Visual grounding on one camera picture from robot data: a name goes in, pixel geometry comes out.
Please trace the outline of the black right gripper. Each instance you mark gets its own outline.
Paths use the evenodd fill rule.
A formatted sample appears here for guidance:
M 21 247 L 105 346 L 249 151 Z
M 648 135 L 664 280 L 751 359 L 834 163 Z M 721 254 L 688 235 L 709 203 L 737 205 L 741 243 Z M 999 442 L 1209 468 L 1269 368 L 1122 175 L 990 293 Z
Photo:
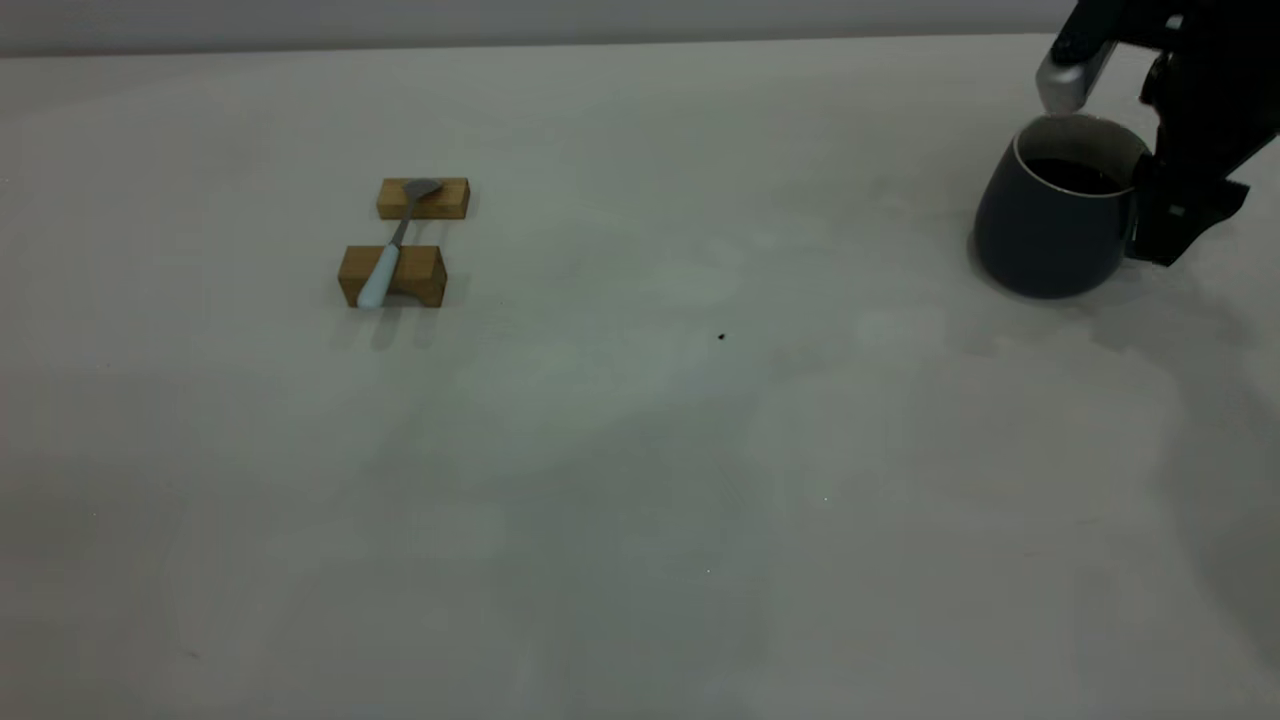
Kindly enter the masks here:
M 1160 53 L 1140 100 L 1158 115 L 1157 149 L 1133 176 L 1129 258 L 1172 265 L 1244 206 L 1221 179 L 1277 135 L 1276 1 L 1129 1 L 1120 38 Z

